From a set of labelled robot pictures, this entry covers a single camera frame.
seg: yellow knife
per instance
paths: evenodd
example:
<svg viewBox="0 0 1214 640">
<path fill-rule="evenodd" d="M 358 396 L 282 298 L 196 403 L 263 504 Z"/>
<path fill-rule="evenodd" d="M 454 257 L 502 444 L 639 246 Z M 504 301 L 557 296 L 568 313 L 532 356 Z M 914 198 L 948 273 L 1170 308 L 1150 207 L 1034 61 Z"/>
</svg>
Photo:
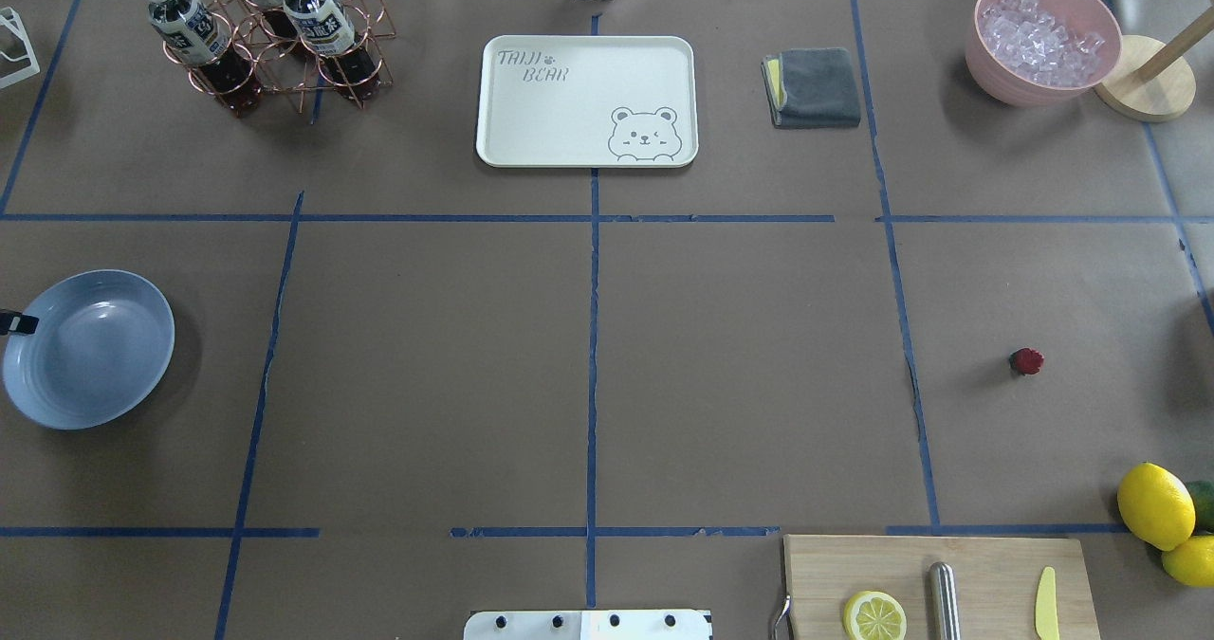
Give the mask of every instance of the yellow knife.
<svg viewBox="0 0 1214 640">
<path fill-rule="evenodd" d="M 1042 570 L 1042 580 L 1037 584 L 1037 635 L 1042 640 L 1059 640 L 1059 602 L 1055 595 L 1054 567 Z"/>
</svg>

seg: bear face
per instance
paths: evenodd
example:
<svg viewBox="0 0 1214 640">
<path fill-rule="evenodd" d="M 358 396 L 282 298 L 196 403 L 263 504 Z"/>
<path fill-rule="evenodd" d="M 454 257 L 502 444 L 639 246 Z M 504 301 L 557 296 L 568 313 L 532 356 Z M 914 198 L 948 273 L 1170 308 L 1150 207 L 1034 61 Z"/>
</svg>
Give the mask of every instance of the bear face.
<svg viewBox="0 0 1214 640">
<path fill-rule="evenodd" d="M 675 131 L 675 111 L 662 107 L 647 114 L 620 107 L 611 113 L 615 130 L 607 148 L 619 162 L 673 162 L 682 148 Z"/>
</svg>

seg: cutting board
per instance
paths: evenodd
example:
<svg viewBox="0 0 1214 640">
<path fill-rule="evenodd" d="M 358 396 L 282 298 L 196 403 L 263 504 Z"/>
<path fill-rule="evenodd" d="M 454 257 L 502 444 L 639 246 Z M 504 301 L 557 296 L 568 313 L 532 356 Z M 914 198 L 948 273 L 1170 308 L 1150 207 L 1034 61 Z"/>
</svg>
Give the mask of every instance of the cutting board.
<svg viewBox="0 0 1214 640">
<path fill-rule="evenodd" d="M 951 565 L 957 578 L 961 638 L 1037 640 L 1037 582 L 1051 566 L 1062 640 L 1100 640 L 1078 540 L 920 536 L 785 536 L 793 638 L 846 640 L 847 599 L 884 590 L 906 610 L 907 640 L 935 639 L 927 567 L 937 561 Z"/>
</svg>

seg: red object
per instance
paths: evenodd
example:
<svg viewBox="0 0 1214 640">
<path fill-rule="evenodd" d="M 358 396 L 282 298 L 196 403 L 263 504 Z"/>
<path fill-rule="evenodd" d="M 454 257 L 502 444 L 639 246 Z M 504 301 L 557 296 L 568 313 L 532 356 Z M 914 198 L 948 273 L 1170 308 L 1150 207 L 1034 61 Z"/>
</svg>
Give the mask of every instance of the red object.
<svg viewBox="0 0 1214 640">
<path fill-rule="evenodd" d="M 1011 362 L 1011 369 L 1020 374 L 1037 374 L 1042 372 L 1042 363 L 1045 362 L 1045 356 L 1032 349 L 1021 349 L 1015 351 L 1009 358 Z"/>
</svg>

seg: blue bowl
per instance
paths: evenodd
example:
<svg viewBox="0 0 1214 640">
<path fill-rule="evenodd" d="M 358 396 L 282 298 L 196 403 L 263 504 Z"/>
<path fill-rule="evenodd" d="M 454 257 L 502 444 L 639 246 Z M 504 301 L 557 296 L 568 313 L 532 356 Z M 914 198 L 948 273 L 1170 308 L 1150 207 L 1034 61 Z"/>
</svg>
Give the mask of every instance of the blue bowl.
<svg viewBox="0 0 1214 640">
<path fill-rule="evenodd" d="M 34 334 L 12 334 L 4 384 L 25 417 L 52 429 L 104 424 L 155 389 L 172 357 L 169 301 L 126 271 L 91 271 L 47 289 L 25 308 Z"/>
</svg>

